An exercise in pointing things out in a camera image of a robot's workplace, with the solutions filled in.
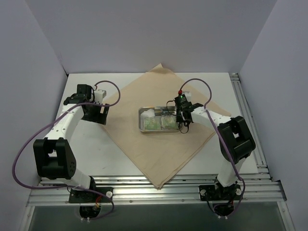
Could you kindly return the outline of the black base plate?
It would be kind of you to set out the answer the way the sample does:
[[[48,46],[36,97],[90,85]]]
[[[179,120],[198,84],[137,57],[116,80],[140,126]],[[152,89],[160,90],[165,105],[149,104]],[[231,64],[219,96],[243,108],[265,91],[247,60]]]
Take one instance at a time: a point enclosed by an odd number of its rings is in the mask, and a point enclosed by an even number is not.
[[[242,194],[240,185],[233,184],[222,187],[218,184],[199,185],[199,195],[202,201],[233,201],[239,200]]]
[[[98,187],[98,188],[95,189],[95,191],[102,193],[102,194],[108,196],[110,199],[112,199],[114,188],[113,187]],[[72,203],[72,204],[95,203],[95,202],[108,203],[108,202],[110,202],[110,200],[106,199],[105,197],[101,197],[101,199],[98,200],[98,197],[100,197],[100,195],[98,195],[96,193],[71,189],[68,202]]]

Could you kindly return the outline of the beige cloth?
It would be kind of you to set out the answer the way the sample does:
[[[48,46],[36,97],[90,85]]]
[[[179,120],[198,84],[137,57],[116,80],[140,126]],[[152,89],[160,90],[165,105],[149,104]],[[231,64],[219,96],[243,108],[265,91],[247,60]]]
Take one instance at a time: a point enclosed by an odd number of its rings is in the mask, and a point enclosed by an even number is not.
[[[144,174],[157,188],[179,172],[218,174],[224,157],[211,126],[193,123],[189,130],[165,134],[143,134],[138,128],[138,110],[143,106],[171,104],[178,90],[190,91],[193,103],[206,103],[208,109],[227,115],[215,103],[228,91],[221,81],[227,74],[175,74],[158,65],[143,75],[109,74],[108,79],[120,87],[117,93],[108,84],[110,108],[104,130],[108,141],[100,149],[100,170],[110,175]]]

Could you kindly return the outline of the aluminium rail frame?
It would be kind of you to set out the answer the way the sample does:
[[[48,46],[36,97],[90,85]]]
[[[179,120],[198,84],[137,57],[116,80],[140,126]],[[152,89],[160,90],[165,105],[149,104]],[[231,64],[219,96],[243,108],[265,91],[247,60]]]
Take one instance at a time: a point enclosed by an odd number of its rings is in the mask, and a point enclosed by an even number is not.
[[[192,86],[206,93],[206,86],[200,82],[203,79],[210,85],[214,101],[234,116],[241,114],[253,136],[257,135],[237,74],[180,73],[179,77],[190,79]],[[198,204],[199,185],[212,183],[222,160],[218,140],[213,137],[200,153],[158,190],[112,142],[100,125],[80,122],[71,145],[77,151],[85,144],[90,144],[93,151],[89,157],[76,154],[79,168],[93,175],[98,186],[113,187],[116,205]],[[260,145],[245,162],[241,176],[246,184],[244,202],[285,201],[282,185],[270,176]]]

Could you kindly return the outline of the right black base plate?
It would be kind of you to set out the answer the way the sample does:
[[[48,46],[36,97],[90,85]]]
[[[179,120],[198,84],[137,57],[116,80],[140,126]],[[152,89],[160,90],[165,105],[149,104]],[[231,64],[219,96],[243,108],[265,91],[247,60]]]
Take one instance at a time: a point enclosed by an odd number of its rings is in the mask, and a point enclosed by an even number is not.
[[[242,194],[240,185],[233,184],[222,187],[218,184],[199,185],[199,195],[202,201],[233,201],[239,200]]]

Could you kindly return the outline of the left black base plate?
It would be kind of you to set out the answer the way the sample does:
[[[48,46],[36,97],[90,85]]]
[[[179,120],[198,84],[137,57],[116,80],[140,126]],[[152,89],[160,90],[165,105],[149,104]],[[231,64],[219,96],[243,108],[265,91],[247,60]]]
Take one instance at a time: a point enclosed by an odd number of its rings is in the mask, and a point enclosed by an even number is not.
[[[98,188],[95,189],[95,191],[102,193],[102,194],[108,196],[110,199],[112,199],[114,188],[113,187],[98,187]],[[96,193],[71,189],[68,202],[72,203],[72,204],[95,203],[95,202],[108,203],[108,202],[110,202],[110,200],[106,199],[105,197],[101,197],[101,199],[98,200],[98,197],[100,197],[100,195],[98,195]]]

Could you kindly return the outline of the white gauze pad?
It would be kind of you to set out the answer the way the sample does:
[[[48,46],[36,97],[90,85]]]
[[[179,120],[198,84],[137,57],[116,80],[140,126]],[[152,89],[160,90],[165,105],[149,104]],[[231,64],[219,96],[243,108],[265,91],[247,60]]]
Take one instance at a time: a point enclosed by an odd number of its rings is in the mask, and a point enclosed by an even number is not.
[[[146,111],[143,111],[141,114],[140,114],[140,117],[142,118],[151,118],[151,117],[154,117],[155,116],[155,111],[154,109],[148,109]]]

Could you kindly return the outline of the steel instrument tray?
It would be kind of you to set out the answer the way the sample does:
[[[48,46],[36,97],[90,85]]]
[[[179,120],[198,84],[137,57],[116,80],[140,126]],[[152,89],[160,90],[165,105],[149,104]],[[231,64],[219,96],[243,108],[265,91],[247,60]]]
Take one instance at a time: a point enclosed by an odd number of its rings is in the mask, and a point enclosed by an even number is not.
[[[178,132],[175,106],[141,107],[138,110],[139,131],[143,134]]]

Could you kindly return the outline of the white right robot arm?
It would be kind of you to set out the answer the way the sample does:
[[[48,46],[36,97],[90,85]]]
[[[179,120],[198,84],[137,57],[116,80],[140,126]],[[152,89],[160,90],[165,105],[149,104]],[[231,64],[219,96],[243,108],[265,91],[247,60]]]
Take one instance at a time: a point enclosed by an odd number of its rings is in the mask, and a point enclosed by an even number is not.
[[[239,170],[244,161],[256,148],[255,140],[242,116],[230,117],[208,110],[200,103],[191,103],[185,94],[175,99],[177,122],[189,126],[191,123],[215,130],[224,157],[221,170],[214,186],[218,198],[226,198],[231,193],[231,186],[239,179]]]

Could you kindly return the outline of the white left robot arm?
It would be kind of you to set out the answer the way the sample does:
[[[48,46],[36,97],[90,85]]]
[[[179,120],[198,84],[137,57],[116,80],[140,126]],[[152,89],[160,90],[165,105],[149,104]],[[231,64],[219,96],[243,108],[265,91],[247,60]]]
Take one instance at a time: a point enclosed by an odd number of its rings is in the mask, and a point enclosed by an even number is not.
[[[77,168],[69,141],[80,120],[106,124],[109,109],[105,108],[101,112],[99,106],[105,97],[105,90],[78,84],[77,92],[64,100],[61,119],[43,139],[37,139],[33,143],[38,175],[50,180],[59,180],[66,185],[81,187],[79,195],[86,202],[96,198],[96,185],[93,177]]]

